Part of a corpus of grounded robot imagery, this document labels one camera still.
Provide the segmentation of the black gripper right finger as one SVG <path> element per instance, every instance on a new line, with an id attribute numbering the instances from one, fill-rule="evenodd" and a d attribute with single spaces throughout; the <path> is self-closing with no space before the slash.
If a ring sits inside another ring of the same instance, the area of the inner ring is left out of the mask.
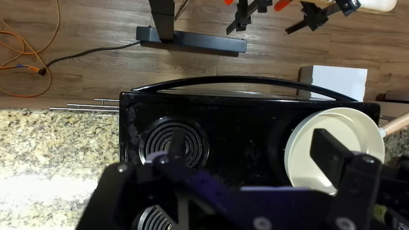
<path id="1" fill-rule="evenodd" d="M 330 184 L 337 188 L 353 154 L 325 129 L 314 129 L 309 156 Z"/>

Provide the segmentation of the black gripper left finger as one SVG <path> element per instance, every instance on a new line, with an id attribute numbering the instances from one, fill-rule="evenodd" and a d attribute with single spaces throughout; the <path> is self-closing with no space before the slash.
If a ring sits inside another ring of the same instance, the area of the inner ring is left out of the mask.
<path id="1" fill-rule="evenodd" d="M 175 161 L 182 161 L 185 155 L 185 132 L 182 129 L 176 129 L 172 133 L 168 156 Z"/>

